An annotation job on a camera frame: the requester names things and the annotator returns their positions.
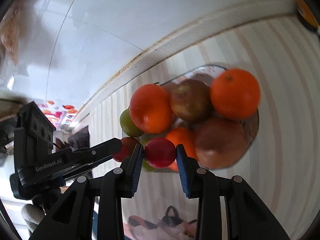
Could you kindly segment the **small dark red fruit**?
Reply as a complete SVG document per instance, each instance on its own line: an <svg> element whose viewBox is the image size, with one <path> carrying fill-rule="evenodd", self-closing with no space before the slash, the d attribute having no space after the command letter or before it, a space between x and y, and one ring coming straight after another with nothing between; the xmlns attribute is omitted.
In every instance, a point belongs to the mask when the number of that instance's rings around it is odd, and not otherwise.
<svg viewBox="0 0 320 240"><path fill-rule="evenodd" d="M167 168L176 160L176 147L168 139L154 138L146 144L144 157L153 168Z"/></svg>

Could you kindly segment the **orange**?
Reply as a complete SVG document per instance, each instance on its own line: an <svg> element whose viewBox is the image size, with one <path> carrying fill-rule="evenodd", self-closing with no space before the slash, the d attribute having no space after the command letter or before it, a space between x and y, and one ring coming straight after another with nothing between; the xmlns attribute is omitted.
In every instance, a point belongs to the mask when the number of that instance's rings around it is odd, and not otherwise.
<svg viewBox="0 0 320 240"><path fill-rule="evenodd" d="M232 120L247 119L258 110L259 82L246 70L225 70L212 81L210 99L221 116Z"/></svg>
<svg viewBox="0 0 320 240"><path fill-rule="evenodd" d="M129 110L133 123L148 134L165 132L174 119L169 92L156 84L139 87L131 97Z"/></svg>

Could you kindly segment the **green apple on plate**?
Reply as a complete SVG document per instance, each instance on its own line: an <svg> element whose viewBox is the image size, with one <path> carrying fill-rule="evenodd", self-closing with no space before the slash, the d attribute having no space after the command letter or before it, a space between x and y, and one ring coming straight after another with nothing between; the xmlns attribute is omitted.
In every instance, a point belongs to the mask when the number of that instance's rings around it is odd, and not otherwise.
<svg viewBox="0 0 320 240"><path fill-rule="evenodd" d="M129 137L140 137L144 134L144 132L133 123L129 109L126 109L121 113L119 122L121 129Z"/></svg>

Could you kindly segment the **striped bed sheet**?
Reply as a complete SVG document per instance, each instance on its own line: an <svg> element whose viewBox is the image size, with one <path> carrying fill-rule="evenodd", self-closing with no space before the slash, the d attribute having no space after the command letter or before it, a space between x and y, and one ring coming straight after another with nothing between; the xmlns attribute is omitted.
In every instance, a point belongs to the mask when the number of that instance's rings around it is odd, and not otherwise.
<svg viewBox="0 0 320 240"><path fill-rule="evenodd" d="M259 115L244 122L251 143L233 166L291 239L301 239L319 212L319 40L294 16L247 24L209 38L139 75L90 114L91 145L121 138L120 114L133 92L206 64L241 68L259 82Z"/></svg>

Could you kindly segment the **red apple lower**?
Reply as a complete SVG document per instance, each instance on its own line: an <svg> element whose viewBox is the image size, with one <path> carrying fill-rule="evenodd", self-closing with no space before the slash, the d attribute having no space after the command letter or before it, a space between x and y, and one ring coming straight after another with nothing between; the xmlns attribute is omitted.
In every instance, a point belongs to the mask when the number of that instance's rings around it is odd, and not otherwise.
<svg viewBox="0 0 320 240"><path fill-rule="evenodd" d="M214 170L235 164L249 147L238 121L210 118L195 127L194 135L198 162Z"/></svg>

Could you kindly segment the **red apple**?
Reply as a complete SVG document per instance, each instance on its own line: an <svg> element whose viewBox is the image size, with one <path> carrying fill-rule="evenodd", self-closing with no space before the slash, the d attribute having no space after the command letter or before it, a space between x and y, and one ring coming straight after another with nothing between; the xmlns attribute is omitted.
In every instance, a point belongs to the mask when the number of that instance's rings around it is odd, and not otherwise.
<svg viewBox="0 0 320 240"><path fill-rule="evenodd" d="M194 135L198 162L214 170L235 164L249 147L238 121L210 118L195 127Z"/></svg>
<svg viewBox="0 0 320 240"><path fill-rule="evenodd" d="M210 87L202 81L186 79L171 90L170 106L173 113L183 121L203 121L213 112Z"/></svg>

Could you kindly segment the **red apple upper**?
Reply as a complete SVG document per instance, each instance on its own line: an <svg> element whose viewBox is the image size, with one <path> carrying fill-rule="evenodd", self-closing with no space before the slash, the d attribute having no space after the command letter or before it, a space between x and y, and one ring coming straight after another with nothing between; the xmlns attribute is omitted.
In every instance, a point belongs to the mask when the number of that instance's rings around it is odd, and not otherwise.
<svg viewBox="0 0 320 240"><path fill-rule="evenodd" d="M183 121L203 121L213 112L210 87L202 81L186 79L171 90L170 106L173 113Z"/></svg>

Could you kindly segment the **orange on plate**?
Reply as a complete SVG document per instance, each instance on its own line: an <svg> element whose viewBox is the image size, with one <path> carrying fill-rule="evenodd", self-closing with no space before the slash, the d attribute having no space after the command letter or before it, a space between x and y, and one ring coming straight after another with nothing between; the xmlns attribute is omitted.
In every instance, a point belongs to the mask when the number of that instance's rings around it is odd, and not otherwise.
<svg viewBox="0 0 320 240"><path fill-rule="evenodd" d="M246 70L225 70L212 81L210 99L221 116L232 120L247 119L258 110L259 82Z"/></svg>

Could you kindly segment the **patterned white plate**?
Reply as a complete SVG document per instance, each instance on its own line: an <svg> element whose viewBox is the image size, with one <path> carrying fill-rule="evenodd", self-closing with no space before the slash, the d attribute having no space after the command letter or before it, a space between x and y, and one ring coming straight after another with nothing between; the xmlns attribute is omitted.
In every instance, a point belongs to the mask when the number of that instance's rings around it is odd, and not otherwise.
<svg viewBox="0 0 320 240"><path fill-rule="evenodd" d="M161 86L163 86L165 89L171 91L175 85L178 85L182 81L186 79L194 79L204 82L207 85L210 85L210 83L216 78L219 74L223 73L225 70L227 70L224 67L214 65L214 64L205 64L200 67L197 67L193 70L190 70L186 73L183 73L182 75L176 76L175 78L171 79L170 81L167 81ZM244 151L245 152L249 149L251 144L253 143L255 137L257 136L258 129L259 129L259 111L252 115L251 117L247 118L246 120L240 121L244 132L246 140L248 141L248 147ZM183 127L185 129L191 129L191 126L183 121L182 119L179 119L177 117L174 118L174 122L170 129L175 129L177 127ZM156 137L164 137L166 135L166 132L160 135L156 134L144 134L137 139L142 142L143 145L145 145L151 138ZM176 163L173 163L172 167L163 168L161 170L157 170L153 167L151 167L149 164L143 164L144 169L148 172L177 172L177 165Z"/></svg>

